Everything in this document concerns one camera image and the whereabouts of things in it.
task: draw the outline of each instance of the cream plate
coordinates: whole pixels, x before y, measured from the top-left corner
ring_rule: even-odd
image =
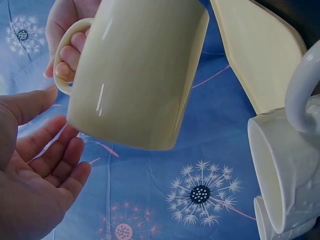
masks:
[[[257,114],[285,106],[289,81],[306,53],[300,34],[250,0],[210,0],[226,57]]]

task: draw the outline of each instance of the mug handle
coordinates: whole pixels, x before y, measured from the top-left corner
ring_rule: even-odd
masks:
[[[71,43],[71,37],[74,34],[83,31],[87,27],[91,27],[93,21],[94,21],[94,18],[84,18],[74,23],[62,37],[59,43],[59,46],[56,50],[54,63],[53,63],[53,78],[57,88],[64,94],[70,95],[72,87],[66,81],[64,81],[63,79],[61,79],[56,75],[56,67],[59,63],[62,62],[60,58],[61,49]]]
[[[320,135],[320,105],[307,109],[308,99],[320,81],[320,40],[303,56],[285,96],[287,120],[298,132]]]

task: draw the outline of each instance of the hand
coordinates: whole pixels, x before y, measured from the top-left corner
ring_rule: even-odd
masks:
[[[94,18],[101,0],[56,0],[48,17],[46,38],[49,45],[50,62],[44,75],[52,78],[54,59],[60,40],[72,24],[84,18]]]
[[[77,130],[66,125],[64,116],[57,116],[32,135],[17,139],[18,126],[46,111],[57,94],[53,86],[0,96],[1,239],[45,237],[62,221],[90,174],[88,163],[78,164],[84,142],[77,138]],[[38,156],[62,129],[59,137]]]

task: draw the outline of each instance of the blue fabric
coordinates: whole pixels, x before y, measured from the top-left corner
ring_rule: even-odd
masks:
[[[0,94],[52,84],[43,71],[53,2],[0,0]],[[253,198],[260,190],[247,137],[247,121],[255,113],[228,64],[209,1],[202,3],[210,24],[176,147],[143,151],[80,134],[81,160],[91,163],[92,172],[46,240],[259,239]],[[26,30],[29,38],[21,45],[13,30],[22,37]],[[19,128],[19,136],[66,114],[68,100],[59,94],[51,109]],[[203,207],[189,204],[193,188],[208,181],[210,200]],[[124,238],[117,235],[121,226]]]

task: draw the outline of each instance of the dandelion print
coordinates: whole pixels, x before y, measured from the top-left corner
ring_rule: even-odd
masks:
[[[155,240],[162,233],[150,209],[126,201],[112,206],[108,214],[109,219],[103,218],[103,227],[98,231],[101,240]]]
[[[241,189],[241,181],[232,180],[233,169],[219,167],[209,161],[200,160],[195,165],[183,167],[171,182],[173,191],[167,195],[172,218],[185,225],[209,226],[218,223],[219,212],[223,209],[234,211],[255,220],[237,209],[235,193]]]
[[[6,41],[10,49],[20,56],[25,53],[36,54],[46,44],[45,28],[37,26],[38,19],[35,16],[17,16],[12,19],[6,28]]]

